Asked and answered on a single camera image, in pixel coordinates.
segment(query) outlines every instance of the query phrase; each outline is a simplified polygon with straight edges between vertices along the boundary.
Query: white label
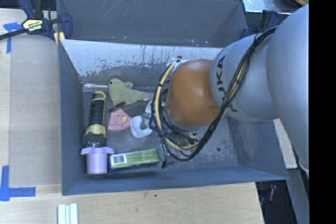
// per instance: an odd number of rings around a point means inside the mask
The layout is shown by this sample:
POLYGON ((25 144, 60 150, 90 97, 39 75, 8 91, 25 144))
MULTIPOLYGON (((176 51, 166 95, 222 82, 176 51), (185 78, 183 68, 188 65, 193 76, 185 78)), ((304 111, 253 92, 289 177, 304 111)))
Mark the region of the white label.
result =
POLYGON ((112 156, 112 164, 122 164, 126 163, 126 155, 125 154, 116 154, 112 156))

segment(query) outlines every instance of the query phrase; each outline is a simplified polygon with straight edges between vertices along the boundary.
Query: barcode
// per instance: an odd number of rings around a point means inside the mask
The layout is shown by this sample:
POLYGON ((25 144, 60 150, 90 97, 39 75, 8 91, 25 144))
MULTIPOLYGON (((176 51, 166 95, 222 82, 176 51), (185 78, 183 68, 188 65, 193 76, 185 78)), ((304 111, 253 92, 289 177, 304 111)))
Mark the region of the barcode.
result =
POLYGON ((113 155, 113 164, 121 164, 126 162, 125 154, 113 155))

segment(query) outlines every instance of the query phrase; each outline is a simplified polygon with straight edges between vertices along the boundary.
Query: purple cap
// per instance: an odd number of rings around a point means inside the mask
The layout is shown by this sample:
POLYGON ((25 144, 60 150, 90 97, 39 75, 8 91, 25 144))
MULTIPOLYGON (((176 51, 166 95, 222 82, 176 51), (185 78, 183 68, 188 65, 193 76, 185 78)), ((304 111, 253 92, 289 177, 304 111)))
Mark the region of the purple cap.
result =
POLYGON ((86 156, 87 174, 101 175, 107 173, 108 154, 114 154, 111 147, 85 147, 80 155, 86 156))

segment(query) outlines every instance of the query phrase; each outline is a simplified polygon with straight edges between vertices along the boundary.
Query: gray bin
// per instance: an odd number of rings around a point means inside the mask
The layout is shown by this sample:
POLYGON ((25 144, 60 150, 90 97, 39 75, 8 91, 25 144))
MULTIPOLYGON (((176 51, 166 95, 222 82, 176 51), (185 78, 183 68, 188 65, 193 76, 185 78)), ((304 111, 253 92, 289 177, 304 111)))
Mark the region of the gray bin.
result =
MULTIPOLYGON (((81 140, 97 87, 85 85, 107 87, 111 78, 119 78, 133 82, 135 89, 153 92, 172 58, 214 59, 221 48, 239 39, 246 23, 236 1, 57 1, 58 12, 69 12, 74 24, 71 39, 59 45, 63 195, 287 178, 273 122, 239 122, 228 117, 191 161, 174 161, 165 169, 158 163, 115 169, 103 176, 87 175, 86 158, 80 155, 81 140)), ((100 89, 108 93, 107 88, 100 89)), ((137 102, 125 111, 139 115, 144 105, 137 102)), ((111 106, 107 94, 105 124, 111 106)), ((155 132, 144 138, 133 137, 129 129, 107 132, 107 141, 116 153, 147 148, 160 153, 161 149, 155 132)))

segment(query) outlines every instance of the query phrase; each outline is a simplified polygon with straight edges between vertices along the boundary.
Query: green package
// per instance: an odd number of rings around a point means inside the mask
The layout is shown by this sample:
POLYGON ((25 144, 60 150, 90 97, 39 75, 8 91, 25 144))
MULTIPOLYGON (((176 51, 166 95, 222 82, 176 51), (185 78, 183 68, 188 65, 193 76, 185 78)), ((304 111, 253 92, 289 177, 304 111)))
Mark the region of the green package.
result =
POLYGON ((111 169, 125 168, 134 165, 152 164, 160 161, 155 148, 110 155, 111 169))

